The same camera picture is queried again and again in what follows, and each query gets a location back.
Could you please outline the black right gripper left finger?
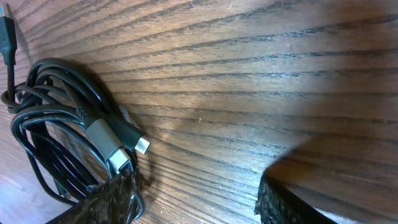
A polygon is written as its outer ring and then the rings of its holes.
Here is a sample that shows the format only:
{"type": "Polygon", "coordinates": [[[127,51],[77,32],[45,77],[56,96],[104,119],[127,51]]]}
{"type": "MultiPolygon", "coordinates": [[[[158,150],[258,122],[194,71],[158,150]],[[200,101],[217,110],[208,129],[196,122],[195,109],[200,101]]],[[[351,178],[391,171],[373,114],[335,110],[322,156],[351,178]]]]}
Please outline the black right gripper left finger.
{"type": "Polygon", "coordinates": [[[66,212],[50,220],[50,224],[130,224],[140,218],[140,180],[126,170],[66,212]]]}

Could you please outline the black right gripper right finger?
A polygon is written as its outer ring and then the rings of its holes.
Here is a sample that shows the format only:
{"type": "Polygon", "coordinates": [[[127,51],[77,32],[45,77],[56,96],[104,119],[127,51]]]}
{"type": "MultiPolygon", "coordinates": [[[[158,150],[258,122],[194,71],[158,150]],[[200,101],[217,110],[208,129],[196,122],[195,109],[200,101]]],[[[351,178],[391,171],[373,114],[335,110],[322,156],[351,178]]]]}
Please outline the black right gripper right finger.
{"type": "Polygon", "coordinates": [[[336,224],[267,175],[259,184],[254,214],[262,224],[336,224]]]}

